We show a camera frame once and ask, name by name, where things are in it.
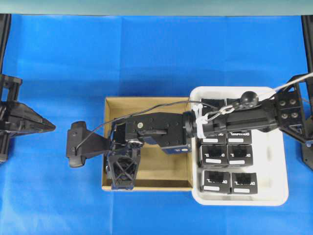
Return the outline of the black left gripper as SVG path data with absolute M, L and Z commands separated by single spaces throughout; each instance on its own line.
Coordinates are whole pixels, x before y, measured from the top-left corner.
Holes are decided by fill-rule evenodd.
M 16 135 L 28 135 L 54 131 L 56 126 L 27 105 L 6 101 L 4 103 L 4 131 Z

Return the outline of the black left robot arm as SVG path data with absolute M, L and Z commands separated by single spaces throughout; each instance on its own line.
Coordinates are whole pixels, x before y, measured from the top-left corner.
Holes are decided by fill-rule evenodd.
M 8 160 L 10 139 L 55 130 L 56 126 L 24 103 L 18 102 L 22 79 L 0 75 L 0 91 L 8 90 L 7 100 L 0 102 L 0 163 Z

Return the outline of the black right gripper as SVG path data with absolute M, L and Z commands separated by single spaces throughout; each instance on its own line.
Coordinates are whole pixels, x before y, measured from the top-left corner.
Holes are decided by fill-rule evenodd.
M 166 140 L 192 138 L 187 113 L 151 113 L 124 118 L 112 125 L 111 140 L 123 147 L 107 154 L 112 190 L 133 190 L 141 159 L 143 137 L 164 136 Z

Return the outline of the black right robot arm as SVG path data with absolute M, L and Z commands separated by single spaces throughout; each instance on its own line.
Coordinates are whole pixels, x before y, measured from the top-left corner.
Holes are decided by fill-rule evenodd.
M 306 83 L 312 99 L 313 75 L 301 74 L 292 77 L 263 100 L 259 100 L 260 95 L 247 91 L 241 98 L 222 107 L 196 102 L 192 111 L 183 114 L 149 113 L 145 110 L 117 118 L 112 125 L 112 139 L 131 147 L 147 142 L 166 149 L 187 145 L 193 137 L 204 139 L 220 133 L 250 130 L 266 133 L 279 129 L 302 144 L 302 161 L 312 168 L 313 118 L 305 118 L 299 87 L 301 82 Z

